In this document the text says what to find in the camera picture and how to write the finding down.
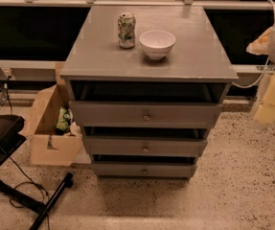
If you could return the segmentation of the grey bottom drawer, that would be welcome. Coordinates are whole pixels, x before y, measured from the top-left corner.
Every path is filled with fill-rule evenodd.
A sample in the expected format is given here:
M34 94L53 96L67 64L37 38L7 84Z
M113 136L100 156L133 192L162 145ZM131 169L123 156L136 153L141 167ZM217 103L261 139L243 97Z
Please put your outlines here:
M196 171L196 165L179 164L93 163L91 168L98 176L124 177L190 178Z

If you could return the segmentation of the grey drawer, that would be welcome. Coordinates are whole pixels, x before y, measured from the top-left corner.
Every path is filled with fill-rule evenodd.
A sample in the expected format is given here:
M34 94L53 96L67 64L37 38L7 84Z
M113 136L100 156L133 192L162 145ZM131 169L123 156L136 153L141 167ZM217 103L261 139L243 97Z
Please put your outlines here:
M91 168L98 176L124 177L190 178L196 171L196 165L179 164L93 163Z
M207 140L88 136L83 143L88 154L198 157L204 151Z
M214 103L69 103L81 127L212 128L221 112Z

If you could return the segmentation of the grey drawer cabinet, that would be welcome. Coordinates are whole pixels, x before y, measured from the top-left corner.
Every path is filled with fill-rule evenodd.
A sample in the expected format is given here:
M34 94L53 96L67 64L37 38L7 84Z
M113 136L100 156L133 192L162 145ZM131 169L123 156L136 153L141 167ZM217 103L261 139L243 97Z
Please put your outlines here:
M140 45L122 49L117 20L136 18L140 35L164 30L175 36L161 60L146 56ZM60 72L70 102L220 104L237 74L201 7L94 6ZM207 140L212 128L79 126L85 137ZM89 154L93 163L196 165L198 157Z

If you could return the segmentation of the grey middle drawer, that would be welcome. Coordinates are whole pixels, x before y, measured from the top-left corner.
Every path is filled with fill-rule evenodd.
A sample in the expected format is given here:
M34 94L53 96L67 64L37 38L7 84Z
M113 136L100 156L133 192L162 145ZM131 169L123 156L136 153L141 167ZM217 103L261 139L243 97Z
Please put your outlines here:
M204 151L207 140L88 136L83 143L88 154L198 157Z

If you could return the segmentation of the grey top drawer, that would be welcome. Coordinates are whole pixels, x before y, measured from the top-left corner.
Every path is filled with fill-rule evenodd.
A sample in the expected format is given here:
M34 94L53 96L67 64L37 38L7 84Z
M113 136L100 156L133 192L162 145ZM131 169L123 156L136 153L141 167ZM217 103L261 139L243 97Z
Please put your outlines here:
M214 103L69 103L81 127L212 128L221 112Z

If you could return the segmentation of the open cardboard box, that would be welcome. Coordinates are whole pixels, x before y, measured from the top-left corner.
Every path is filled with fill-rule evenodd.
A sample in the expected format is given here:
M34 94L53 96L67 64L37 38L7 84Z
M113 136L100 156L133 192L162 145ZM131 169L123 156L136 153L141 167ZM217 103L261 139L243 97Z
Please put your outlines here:
M63 62L55 64L57 83L36 94L21 131L32 138L31 163L35 165L70 166L83 149L80 135L57 133L60 109L69 103L67 86L60 77L63 66Z

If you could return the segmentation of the white ceramic bowl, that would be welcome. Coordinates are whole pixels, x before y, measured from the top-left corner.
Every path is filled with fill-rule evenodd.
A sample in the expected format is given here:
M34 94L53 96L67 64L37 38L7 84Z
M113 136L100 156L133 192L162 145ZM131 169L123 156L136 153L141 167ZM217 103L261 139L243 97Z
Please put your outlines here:
M175 44L175 36L169 32L152 30L139 37L144 53L151 59L165 57Z

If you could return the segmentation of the green white soda can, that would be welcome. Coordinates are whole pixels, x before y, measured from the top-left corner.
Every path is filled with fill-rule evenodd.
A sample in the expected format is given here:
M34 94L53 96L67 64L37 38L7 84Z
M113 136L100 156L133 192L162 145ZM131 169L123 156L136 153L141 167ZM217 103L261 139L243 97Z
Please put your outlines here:
M133 13L121 13L118 18L119 46L130 49L135 46L135 24L136 19Z

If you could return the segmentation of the green snack bag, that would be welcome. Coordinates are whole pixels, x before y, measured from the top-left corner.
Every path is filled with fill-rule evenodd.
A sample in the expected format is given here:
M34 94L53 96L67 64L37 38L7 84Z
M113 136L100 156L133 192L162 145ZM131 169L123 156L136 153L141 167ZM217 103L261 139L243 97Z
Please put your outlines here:
M73 121L72 113L69 109L65 107L61 107L59 109L58 117L57 117L57 124L56 124L56 131L57 133L64 134L70 130L70 125Z

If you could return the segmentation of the black stand with tray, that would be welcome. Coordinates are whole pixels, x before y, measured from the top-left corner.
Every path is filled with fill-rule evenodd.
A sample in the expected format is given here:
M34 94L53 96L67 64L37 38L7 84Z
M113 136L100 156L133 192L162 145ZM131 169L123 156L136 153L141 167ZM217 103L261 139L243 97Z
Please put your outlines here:
M26 141L26 137L20 134L24 127L24 118L17 115L0 115L0 166ZM47 203L37 201L23 193L20 193L0 179L0 192L18 202L20 205L37 213L37 218L30 230L38 230L42 221L49 215L50 210L57 202L65 188L73 185L73 175L67 173Z

